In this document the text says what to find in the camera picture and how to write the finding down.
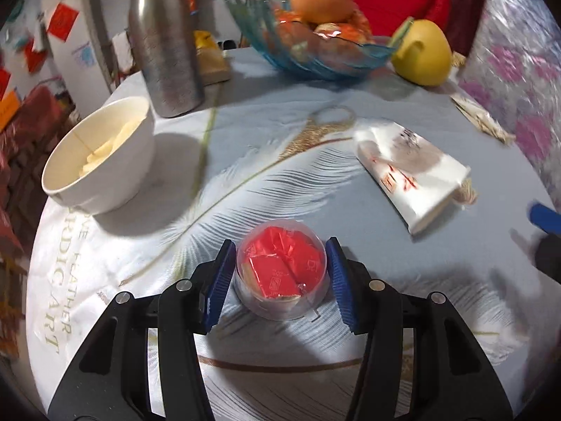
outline red pillow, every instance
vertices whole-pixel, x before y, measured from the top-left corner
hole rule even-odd
[[[450,14],[450,0],[354,0],[364,13],[373,35],[391,36],[403,20],[429,18],[442,29]]]

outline clear plastic container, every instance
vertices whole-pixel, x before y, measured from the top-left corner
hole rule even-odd
[[[267,267],[266,260],[265,262],[263,260],[260,261],[260,267],[267,267],[268,273],[264,274],[265,277],[258,281],[257,273],[259,266],[255,264],[256,258],[272,258],[271,264],[282,265],[279,260],[285,260],[287,255],[290,256],[290,251],[294,250],[290,248],[286,253],[270,252],[267,254],[264,254],[262,251],[259,255],[252,256],[255,254],[256,239],[264,236],[267,228],[271,227],[282,228],[282,231],[284,231],[283,236],[289,241],[297,238],[299,236],[298,233],[305,235],[307,238],[306,244],[315,248],[315,251],[312,251],[313,258],[304,263],[309,263],[311,267],[310,271],[304,275],[312,274],[314,281],[319,280],[316,284],[313,286],[308,284],[306,286],[305,283],[302,283],[302,279],[299,278],[298,274],[289,270],[288,265],[286,265],[283,267],[287,269],[288,274],[280,274],[281,271],[279,271],[279,275],[281,278],[283,275],[287,275],[287,278],[291,279],[291,287],[289,289],[292,290],[292,293],[290,295],[271,295],[269,288],[273,287],[274,293],[274,289],[278,288],[281,282],[280,278],[275,277],[277,270],[273,266]],[[310,251],[309,248],[302,248],[302,246],[299,249],[304,250],[304,253]],[[237,268],[234,273],[234,289],[243,304],[253,313],[263,318],[270,320],[296,319],[304,316],[307,311],[316,308],[325,297],[329,288],[329,275],[327,275],[326,266],[325,247],[310,228],[295,220],[271,220],[252,229],[240,244],[237,254]],[[267,289],[268,296],[264,294],[264,288]]]

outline snack wrapper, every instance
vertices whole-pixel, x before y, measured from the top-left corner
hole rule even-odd
[[[214,41],[210,32],[195,30],[198,67],[204,85],[229,80],[230,66],[222,55],[222,50]]]
[[[347,23],[359,29],[369,37],[372,36],[370,22],[368,22],[368,19],[363,14],[363,12],[360,11],[360,9],[357,8],[353,11],[351,17],[349,18],[349,20],[347,20]]]
[[[323,39],[343,38],[357,44],[368,44],[370,36],[351,24],[322,24],[313,31]]]
[[[410,234],[432,222],[450,202],[469,168],[395,122],[354,134],[357,157],[388,195]]]
[[[302,18],[294,11],[282,9],[279,6],[275,7],[273,14],[278,24],[286,24],[287,22],[302,22]]]

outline round table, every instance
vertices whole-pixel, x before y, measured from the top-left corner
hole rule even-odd
[[[518,147],[479,133],[441,89],[385,68],[340,87],[295,81],[252,49],[231,59],[232,80],[207,87],[200,109],[156,117],[154,164],[125,206],[91,217],[47,202],[27,285],[27,342],[44,406],[115,294],[162,292],[214,259],[224,239],[239,242],[263,220],[291,217],[323,240],[336,236],[348,257],[401,292],[446,293],[519,411],[554,348],[561,287],[530,260],[540,234],[526,218],[528,204],[551,201]],[[110,101],[131,95],[148,95],[139,74]],[[354,129],[376,118],[470,166],[477,202],[450,206],[412,238],[353,154]],[[229,291],[219,324],[196,338],[217,417],[343,419],[365,337],[350,334],[331,293],[318,310],[313,323],[271,322]],[[156,342],[151,331],[152,410],[162,414]]]

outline fruit bowl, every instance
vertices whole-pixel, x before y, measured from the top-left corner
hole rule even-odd
[[[270,64],[303,79],[340,81],[361,78],[384,66],[399,49],[412,19],[395,34],[374,36],[373,44],[324,39],[301,22],[279,24],[268,0],[224,0],[242,35]],[[282,9],[288,10],[284,1]]]

